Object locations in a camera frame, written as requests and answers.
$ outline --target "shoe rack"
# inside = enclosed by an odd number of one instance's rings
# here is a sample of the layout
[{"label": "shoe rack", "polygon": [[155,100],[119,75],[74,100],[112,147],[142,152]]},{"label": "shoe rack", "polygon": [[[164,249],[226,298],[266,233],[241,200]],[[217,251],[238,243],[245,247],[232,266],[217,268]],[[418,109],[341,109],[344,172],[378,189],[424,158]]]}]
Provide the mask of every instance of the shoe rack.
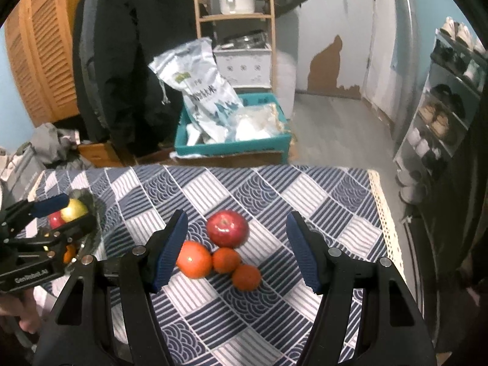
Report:
[{"label": "shoe rack", "polygon": [[[420,101],[394,157],[401,170],[420,172],[427,188],[463,141],[478,109],[488,72],[485,56],[439,29],[430,57]],[[423,154],[425,142],[417,142],[418,134],[429,145],[427,156]]]}]

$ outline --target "gray floor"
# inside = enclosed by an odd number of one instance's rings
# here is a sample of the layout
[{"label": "gray floor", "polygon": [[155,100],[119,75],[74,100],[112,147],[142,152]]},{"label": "gray floor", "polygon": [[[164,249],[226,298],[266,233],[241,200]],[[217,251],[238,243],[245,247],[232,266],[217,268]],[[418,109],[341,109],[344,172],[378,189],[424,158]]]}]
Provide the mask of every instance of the gray floor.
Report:
[{"label": "gray floor", "polygon": [[348,166],[379,172],[386,201],[395,220],[404,259],[407,285],[413,292],[413,268],[407,237],[401,225],[400,200],[389,129],[361,101],[297,94],[292,127],[298,139],[299,159],[306,165]]}]

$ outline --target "blue gripper pad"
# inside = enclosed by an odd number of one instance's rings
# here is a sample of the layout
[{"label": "blue gripper pad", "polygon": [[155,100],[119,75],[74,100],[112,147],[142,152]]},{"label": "blue gripper pad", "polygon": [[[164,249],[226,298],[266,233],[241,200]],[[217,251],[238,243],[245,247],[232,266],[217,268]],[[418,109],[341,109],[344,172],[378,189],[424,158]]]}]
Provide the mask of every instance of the blue gripper pad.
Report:
[{"label": "blue gripper pad", "polygon": [[292,213],[289,213],[286,217],[286,234],[297,259],[305,285],[310,287],[314,293],[317,293],[321,289],[317,263]]},{"label": "blue gripper pad", "polygon": [[159,254],[154,280],[152,282],[153,293],[158,293],[163,286],[168,284],[187,233],[188,216],[183,212],[175,224],[173,231],[169,234],[163,250]]},{"label": "blue gripper pad", "polygon": [[66,194],[59,194],[52,198],[45,199],[33,203],[30,211],[32,217],[44,217],[58,210],[64,209],[69,204],[69,196]]}]

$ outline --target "black jacket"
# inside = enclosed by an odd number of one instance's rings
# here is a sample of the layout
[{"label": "black jacket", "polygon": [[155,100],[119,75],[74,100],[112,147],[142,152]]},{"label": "black jacket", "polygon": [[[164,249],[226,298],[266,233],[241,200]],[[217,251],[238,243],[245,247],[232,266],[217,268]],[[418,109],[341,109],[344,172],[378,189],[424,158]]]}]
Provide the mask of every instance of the black jacket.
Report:
[{"label": "black jacket", "polygon": [[102,143],[109,139],[110,134],[108,130],[101,125],[95,111],[92,108],[92,104],[89,101],[88,93],[85,88],[81,69],[80,37],[84,14],[84,4],[85,0],[80,0],[75,12],[75,25],[73,30],[73,76],[75,80],[77,106],[78,110],[80,111],[81,118],[85,123],[88,138],[94,143]]},{"label": "black jacket", "polygon": [[166,87],[171,103],[163,105],[163,90],[148,64],[195,38],[193,0],[99,0],[95,72],[116,146],[141,156],[173,136],[181,93]]}]

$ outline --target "white pot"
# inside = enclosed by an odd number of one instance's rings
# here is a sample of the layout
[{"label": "white pot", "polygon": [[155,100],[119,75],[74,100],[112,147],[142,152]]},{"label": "white pot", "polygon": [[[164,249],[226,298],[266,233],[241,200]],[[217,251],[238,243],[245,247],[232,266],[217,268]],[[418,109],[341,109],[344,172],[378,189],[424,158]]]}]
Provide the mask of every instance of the white pot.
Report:
[{"label": "white pot", "polygon": [[256,11],[255,0],[219,0],[220,12],[224,15],[234,13],[254,13]]}]

